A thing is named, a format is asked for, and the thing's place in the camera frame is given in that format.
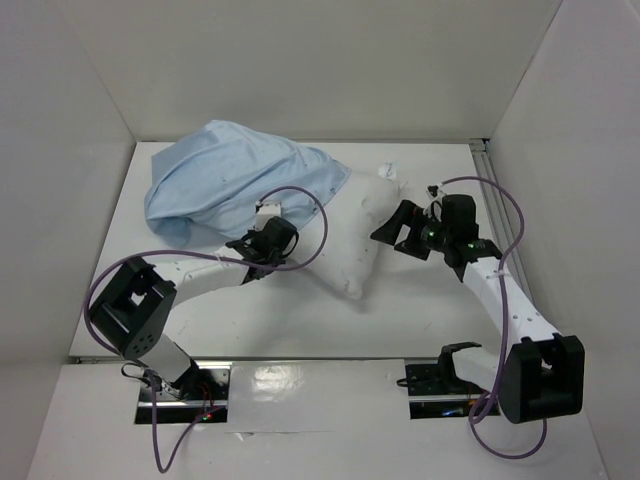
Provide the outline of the white pillow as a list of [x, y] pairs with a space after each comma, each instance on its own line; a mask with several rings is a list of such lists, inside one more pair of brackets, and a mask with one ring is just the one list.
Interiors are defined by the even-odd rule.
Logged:
[[335, 160], [317, 165], [280, 161], [215, 176], [210, 190], [215, 203], [202, 223], [219, 235], [238, 238], [254, 223], [255, 203], [282, 186], [303, 189], [270, 196], [300, 232], [292, 260], [300, 264], [321, 248], [308, 269], [339, 293], [359, 299], [378, 253], [369, 236], [395, 210], [399, 184]]

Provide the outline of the light blue pillowcase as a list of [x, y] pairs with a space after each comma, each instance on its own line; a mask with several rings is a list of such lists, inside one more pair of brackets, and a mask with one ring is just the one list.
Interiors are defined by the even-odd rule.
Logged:
[[145, 219], [175, 247], [189, 242], [194, 224], [236, 239], [253, 226], [259, 199], [268, 197], [302, 229], [350, 175], [320, 149], [212, 120], [153, 155]]

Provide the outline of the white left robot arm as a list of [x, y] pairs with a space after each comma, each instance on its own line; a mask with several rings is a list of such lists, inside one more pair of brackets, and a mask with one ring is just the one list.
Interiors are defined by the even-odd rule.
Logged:
[[280, 217], [267, 220], [212, 254], [152, 264], [126, 260], [91, 303], [90, 325], [124, 359], [150, 369], [176, 399], [189, 397], [204, 375], [164, 333], [171, 310], [206, 293], [260, 280], [283, 266], [297, 229]]

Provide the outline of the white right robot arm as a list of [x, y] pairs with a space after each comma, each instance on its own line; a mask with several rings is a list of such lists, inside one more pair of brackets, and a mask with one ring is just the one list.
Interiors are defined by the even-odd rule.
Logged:
[[427, 209], [404, 200], [370, 237], [419, 260], [442, 254], [501, 336], [497, 355], [476, 342], [444, 346], [436, 369], [441, 388], [457, 392], [473, 384], [493, 396], [513, 424], [581, 411], [582, 342], [562, 335], [539, 313], [502, 264], [502, 252], [480, 237], [471, 196], [446, 195]]

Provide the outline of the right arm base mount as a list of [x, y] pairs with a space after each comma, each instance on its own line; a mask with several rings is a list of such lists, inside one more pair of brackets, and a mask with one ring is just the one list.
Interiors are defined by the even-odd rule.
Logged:
[[471, 383], [448, 385], [436, 359], [409, 361], [396, 381], [408, 396], [412, 420], [466, 418], [483, 390]]

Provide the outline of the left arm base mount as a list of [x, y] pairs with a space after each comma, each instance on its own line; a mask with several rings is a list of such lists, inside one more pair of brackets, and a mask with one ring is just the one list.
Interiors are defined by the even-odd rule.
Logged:
[[[178, 389], [155, 378], [157, 423], [188, 425], [196, 417], [203, 424], [226, 423], [228, 419], [228, 398], [231, 381], [231, 363], [198, 361], [199, 376], [189, 386]], [[120, 373], [125, 378], [139, 383], [139, 393], [135, 408], [134, 423], [152, 423], [152, 389], [143, 370], [131, 362], [124, 363]]]

